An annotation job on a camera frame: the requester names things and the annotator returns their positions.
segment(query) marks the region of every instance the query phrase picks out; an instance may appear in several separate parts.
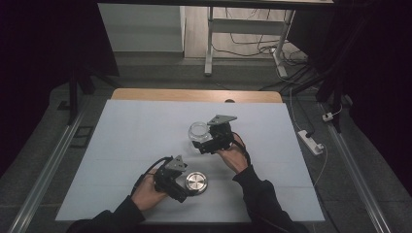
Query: power outlet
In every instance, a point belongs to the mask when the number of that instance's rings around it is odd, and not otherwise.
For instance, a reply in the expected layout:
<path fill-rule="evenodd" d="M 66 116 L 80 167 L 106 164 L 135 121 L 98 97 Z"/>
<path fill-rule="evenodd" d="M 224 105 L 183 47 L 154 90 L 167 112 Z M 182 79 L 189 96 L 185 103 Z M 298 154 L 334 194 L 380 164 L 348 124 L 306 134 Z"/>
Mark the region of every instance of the power outlet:
<path fill-rule="evenodd" d="M 312 137 L 306 138 L 306 130 L 301 130 L 297 132 L 297 135 L 299 135 L 300 139 L 306 144 L 308 149 L 314 154 L 314 155 L 319 155 L 323 153 L 323 148 L 324 146 L 322 144 L 316 144 L 315 140 L 312 139 Z"/>

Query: black sleeve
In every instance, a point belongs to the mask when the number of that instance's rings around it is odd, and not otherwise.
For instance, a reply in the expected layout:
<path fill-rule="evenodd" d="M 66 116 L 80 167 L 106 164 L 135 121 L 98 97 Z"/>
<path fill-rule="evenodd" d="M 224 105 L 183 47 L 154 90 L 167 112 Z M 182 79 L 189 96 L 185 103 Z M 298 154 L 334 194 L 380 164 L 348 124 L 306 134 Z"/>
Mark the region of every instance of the black sleeve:
<path fill-rule="evenodd" d="M 130 196 L 127 196 L 118 208 L 111 213 L 104 211 L 93 219 L 75 221 L 67 233 L 123 233 L 129 232 L 145 218 Z"/>
<path fill-rule="evenodd" d="M 276 198 L 275 188 L 269 181 L 261 181 L 253 165 L 237 174 L 234 181 L 243 189 L 243 200 L 257 232 L 306 232 L 282 210 Z"/>

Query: white wall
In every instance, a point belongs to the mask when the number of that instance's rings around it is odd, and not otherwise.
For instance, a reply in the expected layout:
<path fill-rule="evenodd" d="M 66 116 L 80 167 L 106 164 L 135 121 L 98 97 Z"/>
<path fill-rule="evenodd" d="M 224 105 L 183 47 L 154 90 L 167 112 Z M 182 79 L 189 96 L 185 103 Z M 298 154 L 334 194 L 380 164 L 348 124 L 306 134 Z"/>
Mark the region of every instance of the white wall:
<path fill-rule="evenodd" d="M 183 51 L 182 7 L 99 4 L 113 51 Z"/>

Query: gray carpet floor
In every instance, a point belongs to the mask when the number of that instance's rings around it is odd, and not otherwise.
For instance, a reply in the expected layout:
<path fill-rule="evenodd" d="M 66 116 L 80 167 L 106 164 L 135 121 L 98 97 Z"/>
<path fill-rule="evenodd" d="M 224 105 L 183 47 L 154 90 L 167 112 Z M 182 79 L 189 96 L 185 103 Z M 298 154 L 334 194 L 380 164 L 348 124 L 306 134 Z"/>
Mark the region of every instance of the gray carpet floor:
<path fill-rule="evenodd" d="M 123 87 L 182 88 L 182 89 L 233 89 L 259 90 L 277 83 L 271 60 L 216 60 L 213 76 L 203 76 L 203 61 L 177 57 L 146 59 L 122 58 L 118 60 L 121 78 L 113 78 Z M 287 67 L 294 72 L 298 67 Z M 92 95 L 80 94 L 80 103 L 86 98 L 89 105 L 80 123 L 82 130 L 92 130 L 100 117 L 106 100 L 114 88 L 93 78 L 96 91 Z M 265 91 L 279 90 L 281 85 Z M 327 124 L 322 121 L 323 110 L 315 101 L 316 90 L 310 89 L 291 99 L 283 98 L 295 113 L 299 127 L 310 129 L 308 118 L 316 129 L 313 138 L 327 146 L 327 163 L 317 184 L 317 192 L 326 218 L 325 222 L 304 223 L 310 232 L 377 232 L 358 195 L 342 157 L 331 140 Z M 50 98 L 50 105 L 42 121 L 21 150 L 16 161 L 0 180 L 0 232 L 7 232 L 32 185 L 41 173 L 47 159 L 57 144 L 68 120 L 68 111 L 59 110 L 62 101 L 68 101 L 68 85 L 57 87 Z M 328 103 L 322 103 L 329 110 Z M 348 143 L 362 173 L 373 191 L 383 214 L 393 232 L 412 232 L 412 199 L 394 172 L 376 148 L 359 131 L 349 117 L 350 105 L 341 112 L 342 135 Z M 65 194 L 76 175 L 86 151 L 87 140 L 74 138 L 66 151 L 51 184 L 31 220 L 27 232 L 65 232 L 70 222 L 57 222 L 54 218 Z M 326 155 L 313 156 L 300 141 L 303 157 L 312 180 L 321 174 Z M 219 232 L 211 228 L 196 232 Z"/>

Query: round metal lid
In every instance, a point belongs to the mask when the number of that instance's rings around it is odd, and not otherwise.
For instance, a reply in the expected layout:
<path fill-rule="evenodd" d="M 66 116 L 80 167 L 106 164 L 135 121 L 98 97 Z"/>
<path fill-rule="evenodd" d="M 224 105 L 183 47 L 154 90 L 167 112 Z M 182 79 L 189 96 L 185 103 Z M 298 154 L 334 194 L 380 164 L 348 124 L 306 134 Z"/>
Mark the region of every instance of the round metal lid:
<path fill-rule="evenodd" d="M 186 177 L 186 187 L 189 190 L 198 190 L 196 195 L 203 193 L 207 187 L 207 178 L 203 173 L 193 172 Z"/>

